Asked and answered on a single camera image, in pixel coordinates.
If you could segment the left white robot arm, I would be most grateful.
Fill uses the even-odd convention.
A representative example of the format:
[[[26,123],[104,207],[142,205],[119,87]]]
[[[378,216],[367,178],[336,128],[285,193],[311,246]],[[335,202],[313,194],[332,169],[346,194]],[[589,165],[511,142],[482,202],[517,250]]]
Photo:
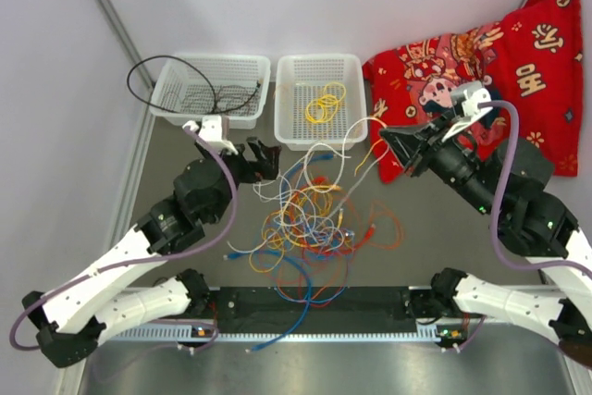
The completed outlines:
[[[173,192],[152,206],[103,256],[62,290],[32,291],[22,304],[35,325],[36,349],[55,367],[74,365],[125,330],[170,316],[200,317],[210,290],[186,269],[147,290],[123,291],[147,272],[208,249],[204,226],[237,210],[241,184],[278,176],[281,148],[250,137],[234,148],[198,148],[201,158],[174,179]]]

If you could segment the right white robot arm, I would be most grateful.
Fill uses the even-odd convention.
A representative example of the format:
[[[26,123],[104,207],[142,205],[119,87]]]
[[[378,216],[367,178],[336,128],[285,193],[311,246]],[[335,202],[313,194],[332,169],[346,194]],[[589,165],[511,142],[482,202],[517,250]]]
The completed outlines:
[[[493,317],[529,330],[578,364],[591,365],[591,244],[577,218],[547,192],[553,167],[512,130],[485,160],[457,142],[442,119],[418,127],[380,130],[403,167],[417,177],[429,170],[477,212],[490,217],[499,259],[522,257],[507,267],[542,271],[560,297],[537,296],[494,285],[446,267],[430,282],[431,302],[442,316],[458,312]]]

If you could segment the right white plastic basket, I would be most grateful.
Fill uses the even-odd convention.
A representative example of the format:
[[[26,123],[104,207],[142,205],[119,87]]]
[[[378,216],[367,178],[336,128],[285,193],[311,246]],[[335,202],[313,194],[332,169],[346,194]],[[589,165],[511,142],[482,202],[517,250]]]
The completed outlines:
[[[292,151],[340,149],[366,139],[362,63],[353,54],[283,56],[277,62],[274,135]]]

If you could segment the white plastic basket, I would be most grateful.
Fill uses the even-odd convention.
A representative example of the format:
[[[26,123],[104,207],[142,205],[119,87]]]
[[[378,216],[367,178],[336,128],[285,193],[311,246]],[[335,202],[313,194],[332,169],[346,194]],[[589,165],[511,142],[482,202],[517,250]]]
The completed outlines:
[[[270,77],[265,56],[177,54],[161,69],[150,111],[176,126],[224,115],[233,129],[252,130],[263,114]]]
[[[353,54],[283,56],[277,62],[274,135],[292,151],[340,149],[366,139],[362,63]]]

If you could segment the left white plastic basket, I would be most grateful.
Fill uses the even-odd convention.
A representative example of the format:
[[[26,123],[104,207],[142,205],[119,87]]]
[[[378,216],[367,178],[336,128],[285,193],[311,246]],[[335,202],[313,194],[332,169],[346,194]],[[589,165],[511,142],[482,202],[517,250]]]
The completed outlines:
[[[265,56],[177,54],[161,69],[150,111],[176,126],[224,115],[233,129],[252,130],[263,114],[270,77]]]

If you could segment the red patterned pillow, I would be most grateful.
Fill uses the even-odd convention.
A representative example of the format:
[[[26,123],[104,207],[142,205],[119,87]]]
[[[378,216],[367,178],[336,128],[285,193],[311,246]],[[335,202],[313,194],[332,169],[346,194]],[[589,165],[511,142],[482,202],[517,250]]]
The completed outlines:
[[[492,99],[517,108],[520,135],[554,165],[578,173],[584,106],[581,0],[528,0],[502,20],[389,49],[363,66],[373,102],[369,138],[378,176],[401,163],[380,140],[383,125],[424,124],[451,107],[451,92],[480,80]]]

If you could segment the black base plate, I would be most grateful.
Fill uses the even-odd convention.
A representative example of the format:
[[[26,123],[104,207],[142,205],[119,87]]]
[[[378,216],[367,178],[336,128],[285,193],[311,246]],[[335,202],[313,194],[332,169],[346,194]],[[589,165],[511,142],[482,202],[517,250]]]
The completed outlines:
[[[431,301],[428,288],[345,287],[331,302],[298,302],[295,288],[281,296],[271,287],[223,287],[212,290],[202,317],[218,321],[246,321],[256,318],[295,319],[309,315],[385,315],[388,319],[435,318],[440,308]]]

